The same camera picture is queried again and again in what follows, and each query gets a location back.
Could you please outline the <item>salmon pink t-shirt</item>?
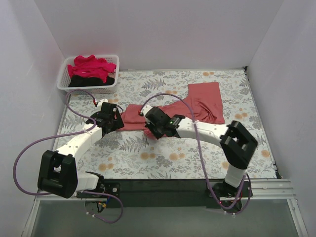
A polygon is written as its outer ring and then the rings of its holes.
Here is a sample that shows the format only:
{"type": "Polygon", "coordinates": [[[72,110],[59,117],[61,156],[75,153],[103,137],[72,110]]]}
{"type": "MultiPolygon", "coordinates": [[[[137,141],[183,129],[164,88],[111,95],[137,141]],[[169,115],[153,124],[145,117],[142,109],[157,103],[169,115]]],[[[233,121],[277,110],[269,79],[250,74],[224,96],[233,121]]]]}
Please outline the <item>salmon pink t-shirt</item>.
{"type": "MultiPolygon", "coordinates": [[[[185,106],[186,103],[193,110],[197,120],[212,124],[225,123],[219,83],[189,84],[188,95],[183,99],[183,102],[176,101],[169,105],[160,106],[160,109],[170,117],[184,115],[190,118],[191,113],[185,106]]],[[[145,127],[145,118],[139,115],[141,108],[141,105],[128,105],[121,115],[124,127],[119,131],[142,130],[147,137],[154,139],[153,134],[145,127]]]]}

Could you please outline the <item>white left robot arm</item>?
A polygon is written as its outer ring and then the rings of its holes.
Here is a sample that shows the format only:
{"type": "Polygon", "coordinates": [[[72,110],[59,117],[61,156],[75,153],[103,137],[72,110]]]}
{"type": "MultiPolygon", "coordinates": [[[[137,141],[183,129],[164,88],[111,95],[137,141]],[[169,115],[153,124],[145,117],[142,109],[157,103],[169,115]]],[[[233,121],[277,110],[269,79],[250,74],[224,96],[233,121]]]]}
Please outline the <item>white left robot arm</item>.
{"type": "Polygon", "coordinates": [[[47,150],[41,158],[38,188],[70,198],[76,192],[92,190],[103,191],[103,176],[94,172],[78,171],[78,161],[106,134],[124,127],[118,105],[101,100],[98,111],[89,117],[83,133],[74,136],[56,151],[47,150]]]}

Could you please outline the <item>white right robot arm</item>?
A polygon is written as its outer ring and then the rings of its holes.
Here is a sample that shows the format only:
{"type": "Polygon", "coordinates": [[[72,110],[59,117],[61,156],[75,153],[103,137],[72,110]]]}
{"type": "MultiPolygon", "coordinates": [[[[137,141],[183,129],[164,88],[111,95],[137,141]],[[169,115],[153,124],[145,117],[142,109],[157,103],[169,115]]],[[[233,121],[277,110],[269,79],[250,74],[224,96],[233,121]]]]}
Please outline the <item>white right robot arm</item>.
{"type": "Polygon", "coordinates": [[[237,193],[246,169],[258,146],[257,140],[238,121],[230,124],[210,124],[183,115],[168,116],[159,107],[144,106],[140,115],[145,127],[155,138],[163,136],[190,138],[213,144],[223,149],[229,163],[224,181],[213,186],[220,197],[232,197],[237,193]]]}

